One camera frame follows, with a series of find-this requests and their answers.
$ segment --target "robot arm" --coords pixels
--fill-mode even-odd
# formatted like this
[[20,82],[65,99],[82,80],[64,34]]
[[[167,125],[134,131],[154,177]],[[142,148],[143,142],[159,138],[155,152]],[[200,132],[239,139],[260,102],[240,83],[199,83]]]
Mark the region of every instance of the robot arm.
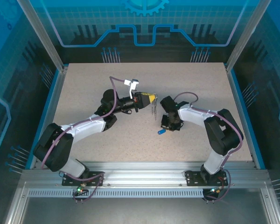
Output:
[[[201,167],[201,176],[207,182],[212,175],[220,171],[229,153],[232,152],[240,143],[235,131],[220,118],[209,112],[203,112],[190,106],[188,102],[177,104],[168,96],[161,101],[161,105],[168,115],[163,115],[161,127],[170,131],[180,130],[184,121],[189,121],[204,127],[209,138],[211,153],[207,161]],[[212,111],[227,119],[240,132],[237,123],[231,113],[222,109],[218,112]]]
[[132,90],[135,90],[136,84],[138,83],[139,82],[134,79],[128,83],[128,85],[131,86],[129,97],[119,99],[118,95],[116,96],[117,102],[115,109],[109,116],[92,120],[111,111],[114,106],[113,89],[106,90],[104,92],[103,98],[101,99],[101,106],[87,120],[78,122],[75,125],[69,124],[59,126],[55,123],[48,125],[34,148],[34,156],[43,161],[45,155],[57,137],[69,127],[71,127],[71,129],[67,131],[54,146],[53,150],[45,161],[45,165],[53,172],[62,171],[72,175],[73,177],[79,177],[82,179],[87,178],[87,167],[80,161],[70,157],[72,145],[94,133],[103,132],[111,128],[117,120],[116,116],[114,115],[115,113],[123,112],[126,114],[131,114],[132,109],[135,109],[135,111],[138,112],[139,109],[142,109],[152,103],[156,98],[154,94],[132,92]]

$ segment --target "gear logo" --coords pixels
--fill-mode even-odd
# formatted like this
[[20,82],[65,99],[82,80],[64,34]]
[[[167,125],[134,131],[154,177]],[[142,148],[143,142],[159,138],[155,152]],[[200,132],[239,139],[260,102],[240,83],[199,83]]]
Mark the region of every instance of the gear logo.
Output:
[[12,23],[18,15],[16,0],[0,0],[0,14],[8,23]]
[[164,9],[164,5],[169,3],[169,0],[122,0],[122,3],[131,13],[135,12],[136,15],[146,16],[147,14],[159,13],[159,9]]

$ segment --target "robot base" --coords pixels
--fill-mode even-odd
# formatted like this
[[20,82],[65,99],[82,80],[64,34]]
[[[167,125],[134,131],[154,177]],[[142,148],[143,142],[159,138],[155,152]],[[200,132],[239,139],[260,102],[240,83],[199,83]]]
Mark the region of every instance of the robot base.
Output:
[[[102,171],[96,171],[96,172],[91,172],[90,171],[88,173],[88,177],[85,177],[85,178],[89,178],[89,177],[95,176],[95,175],[100,174],[100,173],[102,173]],[[87,186],[94,186],[95,187],[95,186],[97,186],[99,179],[100,179],[100,176],[91,180],[91,181],[89,181],[89,182],[87,182],[86,184],[87,184]],[[63,175],[62,186],[80,186],[81,183],[83,183],[83,182],[82,181],[76,181],[74,179],[71,179],[67,175]]]
[[193,186],[222,186],[222,182],[220,181],[219,177],[223,178],[223,185],[227,186],[228,181],[226,177],[226,173],[224,171],[219,171],[216,174],[210,176],[209,180],[207,182],[204,181],[204,179],[200,175],[200,171],[186,171],[185,172],[185,177],[187,181],[187,186],[188,187],[193,187]]

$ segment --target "table surface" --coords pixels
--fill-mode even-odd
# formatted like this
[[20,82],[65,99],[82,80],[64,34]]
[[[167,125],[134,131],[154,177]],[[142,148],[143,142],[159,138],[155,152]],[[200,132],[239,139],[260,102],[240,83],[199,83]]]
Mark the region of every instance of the table surface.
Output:
[[[223,63],[73,63],[69,64],[54,122],[75,123],[91,116],[112,85],[109,76],[138,79],[137,91],[157,93],[157,120],[151,106],[131,115],[116,114],[117,122],[103,133],[96,133],[73,145],[70,155],[80,161],[205,161],[210,146],[205,128],[185,122],[181,131],[161,130],[164,110],[160,101],[184,91],[195,92],[195,106],[228,109],[243,130]],[[116,82],[119,98],[129,96],[128,86]],[[177,101],[192,101],[182,95]],[[246,140],[230,161],[251,161]]]

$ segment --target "white cable clip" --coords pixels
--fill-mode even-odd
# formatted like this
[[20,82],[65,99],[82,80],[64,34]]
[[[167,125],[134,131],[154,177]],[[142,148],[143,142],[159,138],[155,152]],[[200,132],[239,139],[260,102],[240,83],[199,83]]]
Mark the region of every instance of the white cable clip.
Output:
[[133,90],[136,90],[136,88],[138,87],[138,84],[139,84],[139,81],[137,79],[132,79],[131,81],[130,80],[125,80],[124,82],[125,85],[129,85],[130,86],[130,98],[132,99],[132,91]]

